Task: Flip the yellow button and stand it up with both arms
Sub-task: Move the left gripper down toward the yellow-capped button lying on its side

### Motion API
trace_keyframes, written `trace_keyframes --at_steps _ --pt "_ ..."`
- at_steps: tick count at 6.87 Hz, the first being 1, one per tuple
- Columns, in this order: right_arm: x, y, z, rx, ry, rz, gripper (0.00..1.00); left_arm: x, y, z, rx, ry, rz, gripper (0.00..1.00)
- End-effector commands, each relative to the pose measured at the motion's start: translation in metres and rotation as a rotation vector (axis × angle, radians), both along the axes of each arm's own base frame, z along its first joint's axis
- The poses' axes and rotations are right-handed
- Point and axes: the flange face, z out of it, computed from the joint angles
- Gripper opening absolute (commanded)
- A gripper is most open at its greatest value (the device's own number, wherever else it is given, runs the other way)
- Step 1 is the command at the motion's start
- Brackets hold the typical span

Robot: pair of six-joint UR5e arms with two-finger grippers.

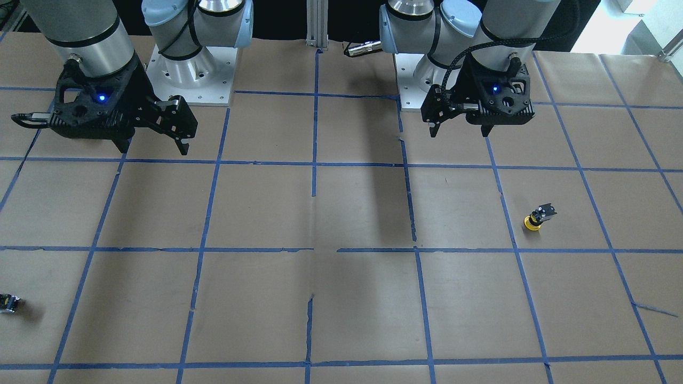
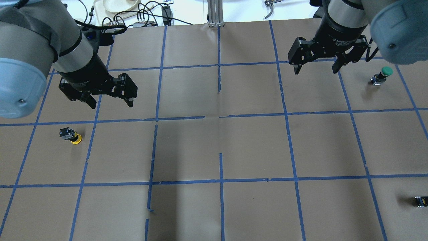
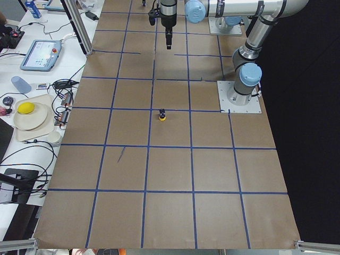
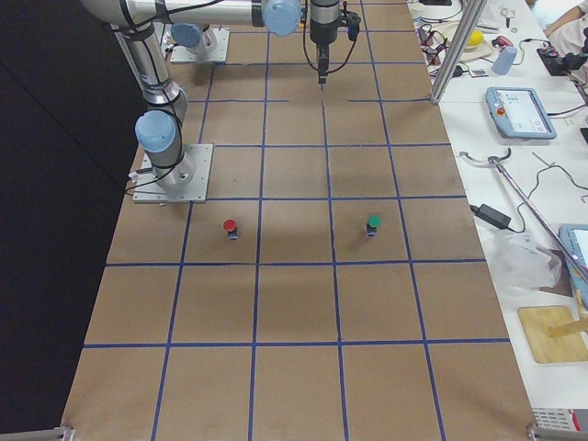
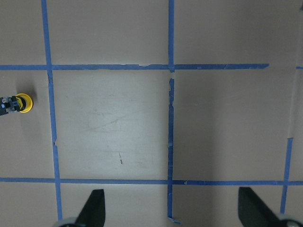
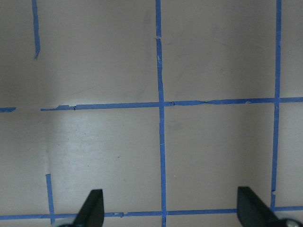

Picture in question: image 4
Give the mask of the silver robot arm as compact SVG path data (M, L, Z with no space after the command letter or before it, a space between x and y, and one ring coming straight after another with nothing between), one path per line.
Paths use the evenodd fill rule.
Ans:
M178 46L195 54L212 51L217 47L217 39L209 29L202 29L198 25L176 23L171 27L171 35Z
M117 34L148 108L135 123L148 172L129 192L136 202L203 202L206 199L213 147L187 144L182 126L187 95L170 76L155 23L176 28L175 41L190 50L205 46L214 25L265 28L284 37L308 28L316 46L311 63L320 83L333 69L330 46L344 28L357 40L361 19L341 1L85 1L85 9Z

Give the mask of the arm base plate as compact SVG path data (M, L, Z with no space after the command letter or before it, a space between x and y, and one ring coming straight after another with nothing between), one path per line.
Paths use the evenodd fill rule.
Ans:
M141 167L147 168L148 172L138 176L132 200L135 203L205 203L212 155L212 144L185 144L183 160L170 175L156 182L158 175L153 173L151 161L145 153Z
M197 46L175 46L170 61L173 64L225 63L229 39L230 31L227 28L209 28Z

